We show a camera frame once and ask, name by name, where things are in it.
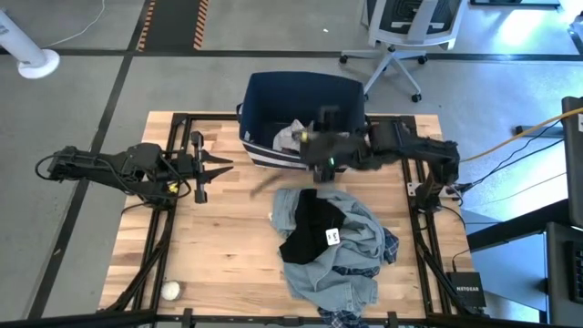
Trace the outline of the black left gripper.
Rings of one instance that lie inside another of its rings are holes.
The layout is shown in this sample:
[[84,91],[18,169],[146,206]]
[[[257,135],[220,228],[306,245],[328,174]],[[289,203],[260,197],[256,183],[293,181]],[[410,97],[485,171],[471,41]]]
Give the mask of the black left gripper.
[[194,154],[190,155],[185,149],[180,150],[177,156],[178,173],[182,178],[194,179],[196,189],[194,192],[195,202],[198,204],[206,203],[208,196],[204,185],[211,183],[219,175],[224,174],[232,167],[223,167],[218,169],[205,170],[204,162],[214,164],[229,164],[231,159],[224,159],[210,155],[204,147],[204,137],[197,130],[190,133],[191,144],[194,148]]

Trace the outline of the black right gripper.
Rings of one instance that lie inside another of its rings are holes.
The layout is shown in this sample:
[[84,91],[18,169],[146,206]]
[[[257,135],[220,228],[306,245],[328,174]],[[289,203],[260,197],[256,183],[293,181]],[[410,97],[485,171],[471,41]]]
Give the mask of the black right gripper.
[[323,106],[312,128],[300,132],[300,158],[315,183],[333,182],[338,169],[356,168],[361,154],[361,112]]

